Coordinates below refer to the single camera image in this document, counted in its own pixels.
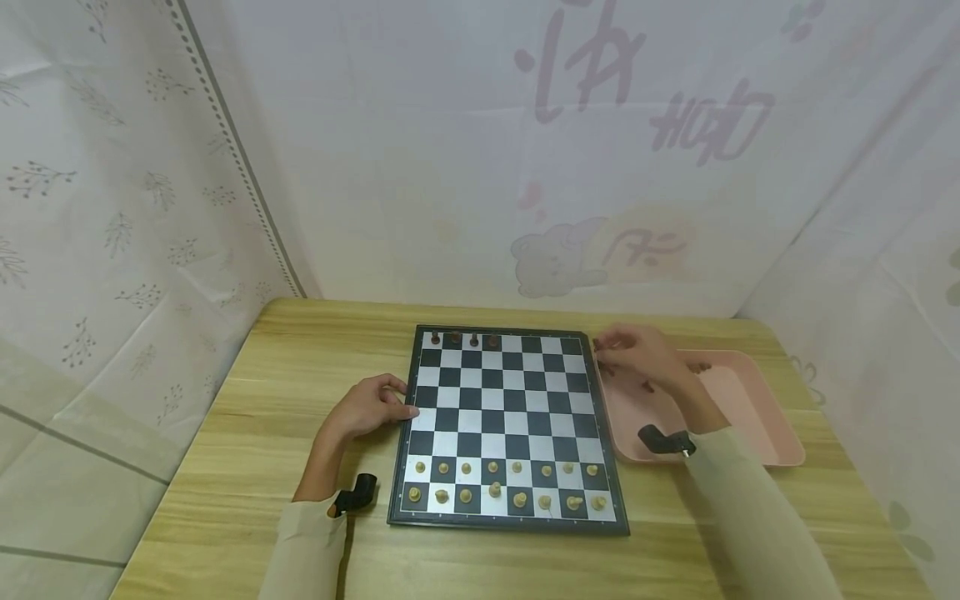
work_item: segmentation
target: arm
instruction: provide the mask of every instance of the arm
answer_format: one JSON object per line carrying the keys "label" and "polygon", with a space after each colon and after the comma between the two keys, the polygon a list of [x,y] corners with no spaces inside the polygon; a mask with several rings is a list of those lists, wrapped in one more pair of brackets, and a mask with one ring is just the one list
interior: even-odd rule
{"label": "arm", "polygon": [[596,345],[598,360],[639,373],[677,402],[697,446],[687,468],[750,596],[842,599],[800,516],[663,335],[653,327],[615,325]]}
{"label": "arm", "polygon": [[353,438],[418,413],[415,407],[402,404],[388,386],[406,392],[406,384],[393,375],[364,379],[324,421],[293,500],[280,515],[260,600],[332,600],[336,596],[347,518],[333,517],[333,501],[344,452]]}

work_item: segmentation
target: hand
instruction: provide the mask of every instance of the hand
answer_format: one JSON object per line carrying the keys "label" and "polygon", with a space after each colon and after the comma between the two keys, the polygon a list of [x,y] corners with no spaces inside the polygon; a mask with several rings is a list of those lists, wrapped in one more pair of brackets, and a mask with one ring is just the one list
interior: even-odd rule
{"label": "hand", "polygon": [[321,434],[349,441],[370,433],[380,425],[412,419],[420,413],[416,406],[401,402],[394,390],[407,393],[407,384],[395,375],[383,373],[361,379],[330,411],[321,427]]}
{"label": "hand", "polygon": [[597,336],[594,344],[600,362],[636,372],[668,392],[696,379],[656,327],[614,324]]}

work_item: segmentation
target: wooden table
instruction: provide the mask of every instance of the wooden table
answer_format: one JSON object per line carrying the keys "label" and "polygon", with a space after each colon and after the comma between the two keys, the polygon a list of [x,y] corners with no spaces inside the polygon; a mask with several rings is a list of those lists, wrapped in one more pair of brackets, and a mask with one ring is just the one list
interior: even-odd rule
{"label": "wooden table", "polygon": [[[929,598],[877,504],[812,405],[774,334],[741,320],[277,300],[263,311],[113,594],[116,599],[255,598],[320,423],[359,379],[407,375],[416,324],[578,329],[656,324],[680,348],[755,358],[806,447],[773,471],[823,548],[846,598]],[[380,478],[352,519],[346,598],[454,600],[738,598],[702,499],[683,467],[619,464],[633,534],[623,539],[388,526],[396,430],[357,442],[342,484]]]}

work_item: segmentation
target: beige sleeve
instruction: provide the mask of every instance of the beige sleeve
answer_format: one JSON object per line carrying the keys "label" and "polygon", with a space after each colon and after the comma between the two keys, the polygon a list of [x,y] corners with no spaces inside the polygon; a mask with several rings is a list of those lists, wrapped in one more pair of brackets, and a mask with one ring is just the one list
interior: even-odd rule
{"label": "beige sleeve", "polygon": [[276,546],[260,588],[260,600],[333,600],[347,539],[347,516],[330,518],[323,502],[283,508]]}
{"label": "beige sleeve", "polygon": [[842,600],[804,522],[736,432],[727,427],[690,439],[697,450],[686,465],[751,597]]}

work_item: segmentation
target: white curtain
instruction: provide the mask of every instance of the white curtain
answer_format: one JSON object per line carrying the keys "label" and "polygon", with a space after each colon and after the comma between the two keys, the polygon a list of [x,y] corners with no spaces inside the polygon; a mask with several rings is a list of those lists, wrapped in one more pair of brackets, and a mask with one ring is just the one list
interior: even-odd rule
{"label": "white curtain", "polygon": [[0,596],[103,598],[291,295],[176,3],[0,2]]}

